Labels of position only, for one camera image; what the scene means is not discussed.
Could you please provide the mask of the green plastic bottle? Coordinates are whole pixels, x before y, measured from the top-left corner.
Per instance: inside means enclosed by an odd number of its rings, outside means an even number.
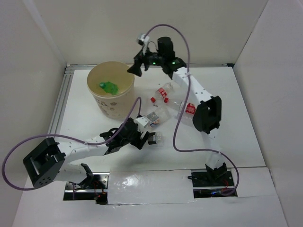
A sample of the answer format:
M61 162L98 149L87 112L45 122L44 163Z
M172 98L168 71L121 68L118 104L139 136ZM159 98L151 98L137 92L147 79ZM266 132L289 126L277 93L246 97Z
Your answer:
M111 95L117 95L119 88L116 84L112 82L101 82L99 84L99 87L102 88L106 93L109 93Z

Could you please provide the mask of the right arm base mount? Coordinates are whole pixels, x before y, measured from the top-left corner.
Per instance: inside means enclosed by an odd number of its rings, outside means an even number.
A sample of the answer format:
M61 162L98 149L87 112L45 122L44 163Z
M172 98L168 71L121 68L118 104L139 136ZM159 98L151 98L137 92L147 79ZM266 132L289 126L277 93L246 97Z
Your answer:
M208 178L208 173L206 171L192 171L187 178L192 182L195 199L237 197L236 191L230 195L222 194L222 192L229 192L234 188L234 180L231 171L227 171L225 175L215 181L211 181Z

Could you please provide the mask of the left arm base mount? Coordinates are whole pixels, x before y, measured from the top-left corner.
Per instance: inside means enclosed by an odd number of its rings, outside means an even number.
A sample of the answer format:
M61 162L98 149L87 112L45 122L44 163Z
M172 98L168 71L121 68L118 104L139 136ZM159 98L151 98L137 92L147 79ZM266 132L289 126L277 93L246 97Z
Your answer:
M63 201L94 201L98 205L108 205L107 191L109 172L95 172L94 179L89 186L67 182L63 194Z

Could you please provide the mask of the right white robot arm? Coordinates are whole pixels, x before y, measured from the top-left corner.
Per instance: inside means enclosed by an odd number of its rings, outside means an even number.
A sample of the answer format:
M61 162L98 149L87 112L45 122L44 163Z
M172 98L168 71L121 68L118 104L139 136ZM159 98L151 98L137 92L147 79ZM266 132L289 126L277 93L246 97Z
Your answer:
M210 150L220 150L215 142L217 130L220 126L222 115L222 100L213 96L189 72L189 65L175 56L173 42L169 37L157 40L158 49L151 52L148 48L149 36L143 34L137 38L137 43L142 49L134 57L134 64L128 70L136 76L142 75L141 66L147 71L151 65L160 66L181 88L187 89L187 96L191 96L195 105L192 122L194 127L201 132L204 145Z

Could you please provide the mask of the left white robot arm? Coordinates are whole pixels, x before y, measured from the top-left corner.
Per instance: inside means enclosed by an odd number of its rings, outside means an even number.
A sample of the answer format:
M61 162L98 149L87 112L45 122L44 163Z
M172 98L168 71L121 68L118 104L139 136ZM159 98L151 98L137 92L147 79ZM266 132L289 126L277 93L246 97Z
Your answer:
M53 137L44 139L23 159L33 187L41 188L53 181L71 182L82 189L91 187L100 178L88 164L74 164L74 161L109 155L128 144L139 150L145 144L155 145L157 134L148 132L144 121L143 117L128 118L120 128L112 128L84 143L57 142Z

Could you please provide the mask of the black label plastic bottle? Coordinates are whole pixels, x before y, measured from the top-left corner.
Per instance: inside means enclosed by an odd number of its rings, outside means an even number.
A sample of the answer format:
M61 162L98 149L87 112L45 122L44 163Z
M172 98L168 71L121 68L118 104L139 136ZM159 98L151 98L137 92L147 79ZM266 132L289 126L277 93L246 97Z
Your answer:
M162 133L157 131L157 132L154 132L155 133L155 144L154 145L157 145L157 146L160 146L163 144L163 136L162 136Z

